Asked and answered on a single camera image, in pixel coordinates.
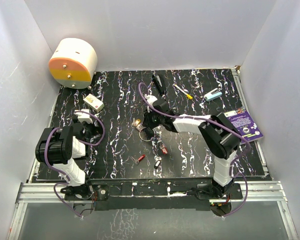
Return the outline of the metal keyring with keys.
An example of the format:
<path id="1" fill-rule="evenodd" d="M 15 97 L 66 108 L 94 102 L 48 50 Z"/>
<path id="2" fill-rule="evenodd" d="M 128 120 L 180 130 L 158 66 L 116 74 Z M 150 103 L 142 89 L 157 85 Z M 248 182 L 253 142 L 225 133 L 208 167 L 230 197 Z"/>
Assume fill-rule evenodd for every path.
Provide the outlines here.
<path id="1" fill-rule="evenodd" d="M 144 142 L 150 142 L 155 137 L 154 130 L 144 127 L 140 119 L 133 118 L 131 126 L 138 131 L 139 138 Z"/>

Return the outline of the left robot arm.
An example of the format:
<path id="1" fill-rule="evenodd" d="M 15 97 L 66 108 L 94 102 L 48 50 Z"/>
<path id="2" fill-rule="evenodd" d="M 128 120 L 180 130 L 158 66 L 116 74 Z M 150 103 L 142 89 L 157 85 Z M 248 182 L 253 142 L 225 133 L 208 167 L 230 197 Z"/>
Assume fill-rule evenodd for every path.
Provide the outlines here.
<path id="1" fill-rule="evenodd" d="M 86 183 L 86 174 L 76 160 L 88 156 L 88 146 L 93 137 L 102 135 L 97 123 L 80 122 L 75 117 L 69 126 L 45 128 L 35 147 L 35 157 L 50 169 L 58 172 L 69 186 L 76 187 L 76 194 L 83 200 L 93 195 L 92 185 Z"/>

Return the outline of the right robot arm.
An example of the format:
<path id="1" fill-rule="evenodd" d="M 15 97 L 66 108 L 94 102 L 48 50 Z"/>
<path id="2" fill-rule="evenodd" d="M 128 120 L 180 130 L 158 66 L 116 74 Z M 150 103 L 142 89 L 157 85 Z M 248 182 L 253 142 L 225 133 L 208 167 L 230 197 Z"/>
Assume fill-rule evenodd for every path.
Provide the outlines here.
<path id="1" fill-rule="evenodd" d="M 174 133 L 202 135 L 210 152 L 214 155 L 213 194 L 223 199 L 231 192 L 231 163 L 235 159 L 241 139 L 231 122 L 220 113 L 218 115 L 192 116 L 177 114 L 167 101 L 153 95 L 145 96 L 147 109 L 143 112 L 143 126 L 154 129 L 163 126 Z"/>

